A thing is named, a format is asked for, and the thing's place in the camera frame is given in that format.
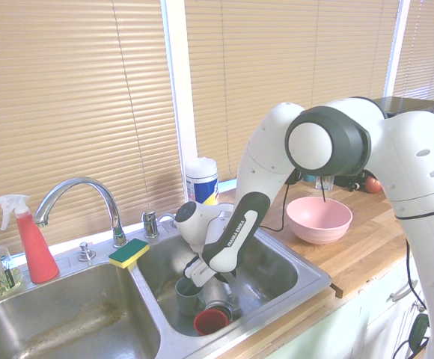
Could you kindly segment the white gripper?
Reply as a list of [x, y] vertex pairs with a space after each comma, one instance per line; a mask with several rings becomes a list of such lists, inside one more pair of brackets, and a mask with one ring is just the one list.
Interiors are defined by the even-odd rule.
[[[202, 287], [216, 274], [216, 279], [222, 283], [228, 280], [220, 273], [213, 271], [200, 257], [192, 258], [184, 268], [184, 276], [190, 279], [196, 287]], [[236, 270], [230, 272], [235, 278]]]

